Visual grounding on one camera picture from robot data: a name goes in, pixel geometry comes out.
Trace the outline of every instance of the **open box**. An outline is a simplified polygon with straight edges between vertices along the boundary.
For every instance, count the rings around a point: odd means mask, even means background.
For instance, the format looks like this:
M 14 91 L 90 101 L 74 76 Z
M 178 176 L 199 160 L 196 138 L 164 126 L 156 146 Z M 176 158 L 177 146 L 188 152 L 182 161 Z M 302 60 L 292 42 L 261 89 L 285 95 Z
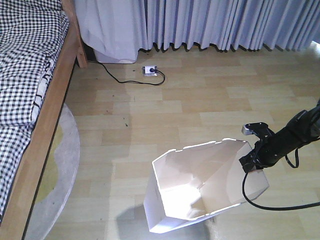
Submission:
M 225 138 L 169 150 L 152 162 L 144 198 L 149 231 L 166 233 L 209 219 L 246 202 L 239 159 L 246 141 Z M 256 199 L 269 187 L 262 170 L 248 174 L 245 192 Z

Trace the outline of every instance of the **laminate floor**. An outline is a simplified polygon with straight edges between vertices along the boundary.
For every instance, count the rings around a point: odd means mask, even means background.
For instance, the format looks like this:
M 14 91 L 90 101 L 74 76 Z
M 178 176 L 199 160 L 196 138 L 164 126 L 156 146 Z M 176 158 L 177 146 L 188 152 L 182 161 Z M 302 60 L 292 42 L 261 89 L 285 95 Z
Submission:
M 294 51 L 140 51 L 135 64 L 106 64 L 120 81 L 159 82 L 142 66 L 165 73 L 161 86 L 120 84 L 102 66 L 75 67 L 66 104 L 81 141 L 80 165 L 68 202 L 47 240 L 316 240 L 320 207 L 266 211 L 248 203 L 205 222 L 149 233 L 143 200 L 151 162 L 170 149 L 242 135 L 266 122 L 279 131 L 320 97 L 320 47 Z M 300 167 L 285 160 L 264 170 L 269 189 L 257 203 L 291 206 L 320 199 L 320 141 L 303 147 Z

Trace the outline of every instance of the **white curtain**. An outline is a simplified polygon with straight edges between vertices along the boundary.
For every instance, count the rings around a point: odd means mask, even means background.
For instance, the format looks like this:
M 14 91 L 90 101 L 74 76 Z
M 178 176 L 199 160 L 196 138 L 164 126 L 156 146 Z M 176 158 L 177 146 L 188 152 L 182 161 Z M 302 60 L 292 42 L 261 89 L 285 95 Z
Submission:
M 98 61 L 134 63 L 139 49 L 307 48 L 320 39 L 319 0 L 75 0 Z

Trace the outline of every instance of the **mattress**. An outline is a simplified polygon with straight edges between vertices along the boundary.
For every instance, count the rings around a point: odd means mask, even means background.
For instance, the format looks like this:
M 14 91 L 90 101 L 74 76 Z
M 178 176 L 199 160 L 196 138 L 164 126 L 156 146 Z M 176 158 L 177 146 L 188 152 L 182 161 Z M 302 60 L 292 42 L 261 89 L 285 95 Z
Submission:
M 60 0 L 0 2 L 0 217 L 68 24 Z

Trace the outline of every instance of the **black cable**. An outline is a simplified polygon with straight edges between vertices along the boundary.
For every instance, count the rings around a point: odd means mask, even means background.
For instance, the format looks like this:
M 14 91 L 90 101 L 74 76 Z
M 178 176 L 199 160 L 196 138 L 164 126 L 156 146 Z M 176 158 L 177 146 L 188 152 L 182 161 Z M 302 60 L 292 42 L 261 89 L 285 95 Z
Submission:
M 108 69 L 106 68 L 106 66 L 104 64 L 102 64 L 101 62 L 98 61 L 88 61 L 90 63 L 94 63 L 94 64 L 99 64 L 101 66 L 103 66 L 103 68 L 106 70 L 106 72 L 114 79 L 116 80 L 118 83 L 120 84 L 146 84 L 146 85 L 152 85 L 152 86 L 160 86 L 161 84 L 163 84 L 166 80 L 166 76 L 162 71 L 159 71 L 158 69 L 150 69 L 150 72 L 155 72 L 157 74 L 160 74 L 163 77 L 163 80 L 161 82 L 158 83 L 151 83 L 151 82 L 141 82 L 141 81 L 135 81 L 135 80 L 128 80 L 128 81 L 119 81 L 115 76 L 113 76 Z
M 256 159 L 258 152 L 259 152 L 262 145 L 263 145 L 263 141 L 261 141 L 260 145 L 257 147 L 257 150 L 253 156 L 253 159 Z M 299 166 L 299 157 L 297 157 L 297 155 L 298 155 L 298 149 L 296 149 L 296 151 L 295 151 L 296 165 L 295 166 L 293 165 L 293 167 Z M 245 184 L 246 184 L 247 176 L 248 176 L 248 172 L 245 173 L 243 181 L 242 181 L 242 195 L 244 196 L 245 200 L 249 204 L 251 204 L 252 206 L 254 206 L 256 208 L 263 209 L 263 210 L 269 210 L 269 211 L 291 211 L 291 210 L 307 209 L 307 208 L 320 206 L 320 201 L 314 202 L 314 203 L 309 203 L 309 204 L 304 204 L 304 205 L 284 206 L 284 207 L 262 206 L 262 205 L 256 204 L 253 201 L 251 201 L 246 195 Z
M 288 156 L 285 155 L 285 160 L 286 162 L 290 165 L 290 167 L 292 167 L 293 169 L 297 169 L 299 167 L 299 153 L 298 153 L 298 148 L 295 150 L 294 152 L 294 156 L 295 156 L 295 165 L 293 165 L 293 163 L 289 160 Z
M 314 203 L 309 203 L 309 204 L 304 204 L 304 205 L 297 205 L 297 206 L 284 206 L 284 207 L 271 207 L 271 206 L 261 206 L 258 205 L 256 203 L 254 203 L 253 201 L 251 201 L 246 193 L 245 193 L 245 183 L 246 183 L 246 179 L 247 179 L 248 173 L 246 173 L 244 175 L 243 178 L 243 182 L 242 182 L 242 194 L 245 198 L 245 200 L 247 200 L 248 203 L 250 203 L 251 205 L 255 206 L 256 208 L 259 209 L 263 209 L 263 210 L 269 210 L 269 211 L 291 211 L 291 210 L 298 210 L 298 209 L 307 209 L 307 208 L 312 208 L 312 207 L 317 207 L 320 206 L 320 201 L 318 202 L 314 202 Z

